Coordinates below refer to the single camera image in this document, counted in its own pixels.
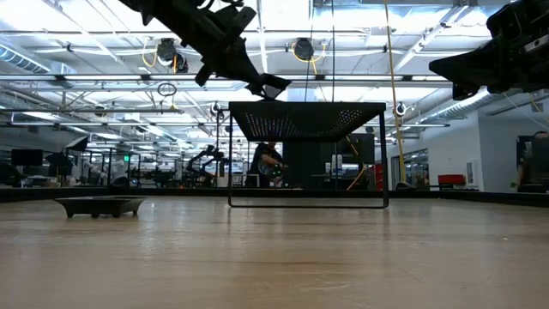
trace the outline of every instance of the wall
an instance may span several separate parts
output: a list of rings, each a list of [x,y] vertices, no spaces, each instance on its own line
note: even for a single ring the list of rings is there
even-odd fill
[[[517,137],[532,136],[539,130],[547,130],[529,118],[506,116],[479,118],[485,191],[515,192],[516,190],[510,187],[510,183],[516,181],[517,177]],[[543,118],[537,118],[536,121],[549,126]]]
[[[449,128],[430,128],[421,132],[419,140],[406,140],[404,153],[427,149],[429,152],[429,179],[438,185],[438,175],[467,173],[467,162],[478,161],[479,189],[484,190],[480,157],[478,114],[473,112],[463,120],[449,121]],[[397,146],[387,148],[389,159],[389,188],[392,184],[391,158],[399,155]]]

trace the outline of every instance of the red container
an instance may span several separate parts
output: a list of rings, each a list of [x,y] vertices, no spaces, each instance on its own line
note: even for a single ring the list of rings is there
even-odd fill
[[[465,175],[438,175],[439,185],[465,185]]]

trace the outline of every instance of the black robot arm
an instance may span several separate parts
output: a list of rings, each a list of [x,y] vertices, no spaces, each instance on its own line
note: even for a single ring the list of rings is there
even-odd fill
[[[492,40],[476,51],[435,60],[429,69],[454,83],[454,99],[480,87],[500,94],[510,88],[549,88],[549,0],[519,0],[488,18]]]
[[[240,34],[256,16],[256,11],[243,6],[239,0],[223,0],[231,5],[217,12],[204,8],[204,0],[120,0],[129,8],[140,12],[144,25],[153,18],[170,28],[181,39],[181,45],[190,45],[202,55],[204,66],[195,81],[203,86],[215,73],[228,79],[248,82],[253,94],[274,99],[284,91],[290,81],[259,74],[246,53],[245,39]]]

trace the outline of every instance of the person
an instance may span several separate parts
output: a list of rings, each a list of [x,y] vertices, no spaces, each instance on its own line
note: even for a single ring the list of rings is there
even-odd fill
[[[534,139],[548,138],[549,134],[546,131],[538,131],[534,134]],[[543,173],[537,171],[532,164],[533,153],[532,146],[527,146],[524,157],[522,158],[521,165],[518,167],[518,177],[516,184],[521,185],[540,184],[541,178],[545,176]]]
[[[270,173],[273,167],[278,165],[280,168],[286,168],[283,165],[282,156],[275,150],[275,146],[276,142],[260,142],[257,145],[248,170],[248,177],[246,177],[245,185],[247,187],[255,188],[259,183],[260,188],[269,188]]]

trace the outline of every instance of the perforated tabletop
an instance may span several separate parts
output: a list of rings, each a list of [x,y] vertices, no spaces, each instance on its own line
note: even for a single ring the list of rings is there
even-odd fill
[[[385,112],[384,103],[230,102],[250,142],[337,142]]]

